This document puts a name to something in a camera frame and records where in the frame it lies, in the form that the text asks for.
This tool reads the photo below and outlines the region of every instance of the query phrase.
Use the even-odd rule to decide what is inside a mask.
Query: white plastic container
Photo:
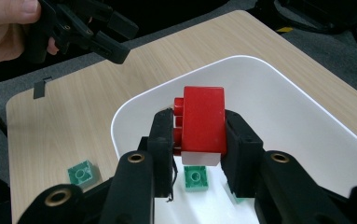
[[[119,157],[137,149],[154,115],[183,96],[184,86],[224,87],[226,109],[241,114],[265,150],[291,154],[320,186],[345,197],[357,186],[357,136],[271,65],[249,56],[209,64],[129,100],[111,126]],[[254,200],[235,202],[220,165],[207,167],[207,191],[185,192],[183,166],[175,160],[174,201],[156,199],[155,223],[258,223]]]

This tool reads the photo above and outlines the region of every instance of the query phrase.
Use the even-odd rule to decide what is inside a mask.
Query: hand
[[[39,20],[41,6],[37,0],[0,0],[0,62],[18,58],[24,51],[28,25]],[[58,49],[51,38],[47,51]]]

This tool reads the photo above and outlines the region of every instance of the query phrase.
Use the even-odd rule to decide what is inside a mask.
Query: table surface
[[[111,121],[133,96],[233,55],[262,59],[357,135],[357,91],[245,11],[234,11],[133,49],[123,64],[96,63],[7,103],[13,222],[34,198],[69,183],[67,169],[89,160],[101,181],[117,156]]]

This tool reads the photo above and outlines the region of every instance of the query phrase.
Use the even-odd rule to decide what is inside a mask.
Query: red lego brick
[[[174,100],[174,115],[175,126],[182,126],[175,131],[182,151],[227,153],[223,88],[185,87],[184,98]]]

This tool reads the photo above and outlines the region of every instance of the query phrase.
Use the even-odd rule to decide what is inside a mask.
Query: gray carpet
[[[155,39],[161,38],[185,29],[191,25],[209,20],[219,15],[228,13],[236,9],[246,10],[254,6],[255,0],[231,0],[226,5],[215,11],[195,18],[194,20],[175,25],[169,29],[143,36],[127,43],[131,48],[137,48]],[[295,14],[283,10],[286,15],[293,19],[301,20]],[[341,35],[318,35],[294,29],[290,33],[283,34],[293,45],[307,53],[311,58],[329,69],[336,76],[350,84],[357,90],[357,45],[350,32]],[[103,58],[96,54],[88,54],[68,62],[55,64],[25,76],[0,83],[0,114],[6,117],[5,106],[9,98],[15,94],[29,90],[36,81],[44,77],[57,78],[70,74],[83,67],[101,61]],[[0,178],[9,183],[7,139],[0,132]]]

